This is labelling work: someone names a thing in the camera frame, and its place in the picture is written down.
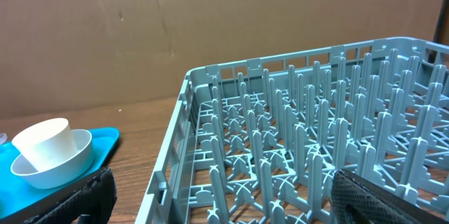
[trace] wooden table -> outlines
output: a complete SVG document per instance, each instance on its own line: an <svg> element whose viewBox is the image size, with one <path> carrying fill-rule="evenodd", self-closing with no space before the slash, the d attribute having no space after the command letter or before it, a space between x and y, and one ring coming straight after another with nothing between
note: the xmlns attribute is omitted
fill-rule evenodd
<svg viewBox="0 0 449 224"><path fill-rule="evenodd" d="M134 223L139 211L145 189L151 176L154 163L159 154L163 137L167 130L175 105L176 97L165 98L150 102L131 103L125 105L110 105L67 112L53 112L27 117L0 120L0 132L8 134L11 140L21 130L40 121L64 117L70 121L72 129L91 129L103 126L114 126L120 130L120 146L112 157L109 167L114 173L118 200L109 220L110 223ZM432 178L444 181L447 173L432 172ZM197 183L209 181L208 171L196 174ZM304 186L297 186L301 197L307 196ZM430 193L420 191L426 198L435 197ZM256 193L256 200L260 203L261 196ZM299 215L293 206L284 204L286 213ZM192 223L206 223L207 211L210 207L192 210ZM241 207L232 220L250 220L261 218L262 214L252 208Z"/></svg>

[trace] overturned white cup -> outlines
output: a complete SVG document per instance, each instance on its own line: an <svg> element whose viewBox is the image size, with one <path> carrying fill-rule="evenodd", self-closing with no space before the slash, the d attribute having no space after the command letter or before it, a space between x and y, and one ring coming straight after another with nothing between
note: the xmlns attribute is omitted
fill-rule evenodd
<svg viewBox="0 0 449 224"><path fill-rule="evenodd" d="M69 121L63 118L30 126L17 134L12 144L37 171L49 170L78 152Z"/></svg>

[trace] blue tray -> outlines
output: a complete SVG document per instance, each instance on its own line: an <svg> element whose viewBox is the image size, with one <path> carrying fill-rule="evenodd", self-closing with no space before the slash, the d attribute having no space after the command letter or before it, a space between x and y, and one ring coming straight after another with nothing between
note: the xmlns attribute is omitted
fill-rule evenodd
<svg viewBox="0 0 449 224"><path fill-rule="evenodd" d="M112 127L90 129L89 131L92 133L93 163L80 177L98 170L103 165L109 153L114 150L120 136L119 130ZM11 173L11 164L19 154L19 151L11 143L0 145L0 220L63 187L40 190L14 176Z"/></svg>

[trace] cardboard backdrop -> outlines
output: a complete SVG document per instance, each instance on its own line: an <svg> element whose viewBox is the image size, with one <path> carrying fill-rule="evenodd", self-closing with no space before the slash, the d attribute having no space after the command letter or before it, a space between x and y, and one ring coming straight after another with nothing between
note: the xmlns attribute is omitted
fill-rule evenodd
<svg viewBox="0 0 449 224"><path fill-rule="evenodd" d="M432 40L442 0L0 0L0 117L177 95L193 67Z"/></svg>

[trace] plastic dish rack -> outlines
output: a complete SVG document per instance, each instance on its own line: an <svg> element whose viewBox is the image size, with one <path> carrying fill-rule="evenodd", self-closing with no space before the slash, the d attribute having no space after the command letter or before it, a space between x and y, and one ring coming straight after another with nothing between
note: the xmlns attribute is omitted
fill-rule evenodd
<svg viewBox="0 0 449 224"><path fill-rule="evenodd" d="M448 220L447 55L394 37L190 70L136 223L334 223L341 168Z"/></svg>

